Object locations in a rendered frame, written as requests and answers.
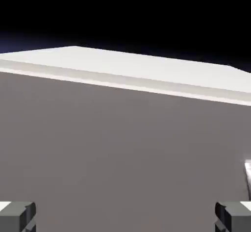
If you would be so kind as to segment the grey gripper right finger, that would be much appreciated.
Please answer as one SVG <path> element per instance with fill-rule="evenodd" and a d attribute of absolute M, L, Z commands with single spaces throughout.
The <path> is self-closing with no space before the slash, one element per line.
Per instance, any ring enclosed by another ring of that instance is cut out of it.
<path fill-rule="evenodd" d="M 251 232 L 251 201 L 216 202 L 215 232 Z"/>

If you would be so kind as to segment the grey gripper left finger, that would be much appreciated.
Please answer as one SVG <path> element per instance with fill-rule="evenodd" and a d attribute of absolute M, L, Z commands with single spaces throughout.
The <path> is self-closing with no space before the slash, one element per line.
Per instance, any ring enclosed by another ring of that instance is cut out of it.
<path fill-rule="evenodd" d="M 36 204 L 0 201 L 0 232 L 36 232 Z"/>

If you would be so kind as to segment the grey cabinet door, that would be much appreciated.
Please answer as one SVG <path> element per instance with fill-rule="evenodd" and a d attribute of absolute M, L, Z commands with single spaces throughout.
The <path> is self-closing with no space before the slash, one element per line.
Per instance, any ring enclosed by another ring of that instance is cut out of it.
<path fill-rule="evenodd" d="M 214 232 L 247 158 L 251 106 L 0 73 L 0 201 L 38 232 Z"/>

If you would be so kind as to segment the white cabinet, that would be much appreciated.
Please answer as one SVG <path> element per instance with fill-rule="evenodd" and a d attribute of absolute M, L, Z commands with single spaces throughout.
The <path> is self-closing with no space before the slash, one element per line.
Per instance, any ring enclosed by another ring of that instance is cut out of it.
<path fill-rule="evenodd" d="M 0 73 L 251 106 L 251 73 L 78 46 L 0 53 Z"/>

